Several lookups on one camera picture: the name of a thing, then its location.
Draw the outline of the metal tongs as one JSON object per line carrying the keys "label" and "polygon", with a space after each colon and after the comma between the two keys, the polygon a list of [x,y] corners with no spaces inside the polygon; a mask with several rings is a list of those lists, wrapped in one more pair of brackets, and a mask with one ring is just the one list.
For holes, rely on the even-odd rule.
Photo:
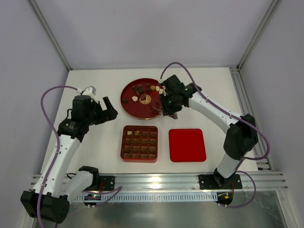
{"label": "metal tongs", "polygon": [[152,105],[150,105],[149,107],[150,107],[150,109],[151,109],[154,113],[156,113],[156,114],[161,114],[161,115],[163,115],[163,116],[170,117],[170,118],[172,118],[172,119],[174,119],[174,120],[178,119],[177,113],[167,114],[167,113],[164,112],[162,109],[156,108],[156,107],[154,107],[154,106],[152,106]]}

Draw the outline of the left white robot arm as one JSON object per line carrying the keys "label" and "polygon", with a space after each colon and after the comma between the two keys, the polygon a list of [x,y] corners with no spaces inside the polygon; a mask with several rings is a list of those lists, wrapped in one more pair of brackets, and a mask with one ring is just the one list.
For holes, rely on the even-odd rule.
{"label": "left white robot arm", "polygon": [[103,101],[105,110],[89,95],[75,96],[70,117],[58,126],[57,143],[39,181],[32,190],[22,193],[21,203],[30,217],[38,219],[40,226],[44,220],[62,223],[77,195],[100,186],[99,170],[90,166],[82,166],[68,184],[62,183],[89,127],[112,121],[118,115],[108,97],[103,97]]}

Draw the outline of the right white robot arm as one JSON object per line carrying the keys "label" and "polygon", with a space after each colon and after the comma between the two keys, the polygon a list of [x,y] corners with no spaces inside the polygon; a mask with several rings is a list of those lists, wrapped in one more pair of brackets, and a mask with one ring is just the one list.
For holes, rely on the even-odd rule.
{"label": "right white robot arm", "polygon": [[176,75],[161,82],[160,86],[164,88],[160,95],[164,116],[175,117],[183,107],[191,108],[211,120],[226,135],[225,155],[214,170],[213,178],[219,188],[229,186],[241,161],[258,143],[254,117],[231,112],[204,95],[196,84],[184,85]]}

